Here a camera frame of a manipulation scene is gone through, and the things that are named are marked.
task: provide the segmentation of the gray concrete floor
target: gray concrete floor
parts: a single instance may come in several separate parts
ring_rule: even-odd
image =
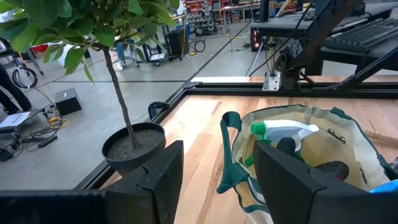
[[[231,33],[234,36],[246,24],[233,24]],[[186,60],[165,60],[160,67],[142,64],[134,65],[123,71],[117,71],[121,89],[129,108],[132,123],[147,119],[147,107],[153,101],[166,100],[183,82],[193,75],[199,77],[244,76],[255,52],[242,49],[243,43],[249,42],[249,27],[243,29],[237,39],[233,39],[203,69],[199,69],[222,48],[229,40],[221,30],[218,34],[206,37],[206,49]],[[91,52],[89,61],[91,74],[96,81],[90,83],[82,70],[65,76],[64,69],[58,63],[44,64],[39,59],[45,72],[39,76],[39,82],[53,101],[55,93],[75,88],[81,100],[83,110],[65,116],[70,124],[58,132],[58,140],[43,149],[33,152],[24,151],[19,157],[7,162],[0,162],[0,190],[32,189],[72,189],[82,181],[100,162],[101,147],[105,140],[115,131],[124,127],[121,109],[107,73],[101,52]],[[265,52],[261,52],[257,65],[265,61]],[[324,75],[350,75],[354,66],[325,62]],[[262,76],[266,67],[255,76]],[[381,73],[397,73],[383,70]],[[25,82],[29,77],[23,76]],[[27,92],[36,108],[48,105],[49,102],[36,90]],[[47,123],[40,116],[32,119],[23,134],[29,133],[33,126],[45,126]]]

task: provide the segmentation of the potted plant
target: potted plant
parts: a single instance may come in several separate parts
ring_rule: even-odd
[[[175,26],[165,0],[0,0],[0,13],[12,15],[0,23],[0,36],[9,40],[12,48],[26,52],[30,46],[53,42],[44,54],[44,62],[61,57],[64,46],[73,47],[65,58],[66,75],[79,64],[94,83],[84,53],[88,48],[102,51],[106,67],[112,77],[126,127],[114,133],[105,143],[102,153],[110,166],[124,175],[165,147],[164,130],[158,124],[131,125],[127,106],[112,66],[109,48],[116,42],[135,39],[135,45],[154,42],[157,27]],[[178,8],[179,0],[170,0]],[[142,51],[136,55],[145,61]]]

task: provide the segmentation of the tree trunk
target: tree trunk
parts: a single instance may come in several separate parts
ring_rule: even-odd
[[[124,118],[124,122],[127,127],[127,131],[129,132],[129,135],[132,140],[132,144],[133,144],[134,148],[138,147],[140,145],[140,143],[138,142],[138,140],[134,134],[134,131],[132,130],[132,127],[131,127],[129,112],[128,112],[126,103],[124,102],[122,91],[120,90],[118,76],[116,76],[116,72],[114,71],[113,66],[112,66],[112,60],[111,60],[111,56],[109,54],[109,47],[104,46],[103,52],[105,55],[106,67],[108,68],[109,74],[111,74],[112,82],[114,85],[114,90],[116,91],[116,95],[118,96],[120,107],[122,108],[123,118]]]

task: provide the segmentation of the spray bottle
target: spray bottle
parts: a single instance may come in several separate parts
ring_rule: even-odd
[[[287,119],[267,120],[251,125],[252,134],[256,135],[258,141],[264,141],[276,146],[284,137],[291,137],[295,141],[295,152],[301,149],[301,140],[312,133],[319,131],[315,124],[306,125],[298,121]],[[245,160],[245,166],[252,165],[252,156]]]

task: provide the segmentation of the soil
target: soil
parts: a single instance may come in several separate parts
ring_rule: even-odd
[[[116,161],[123,161],[136,157],[151,151],[155,148],[162,140],[163,133],[156,130],[142,130],[134,132],[137,140],[140,142],[140,146],[133,148],[132,141],[129,136],[121,138],[115,142],[106,155],[109,159]]]

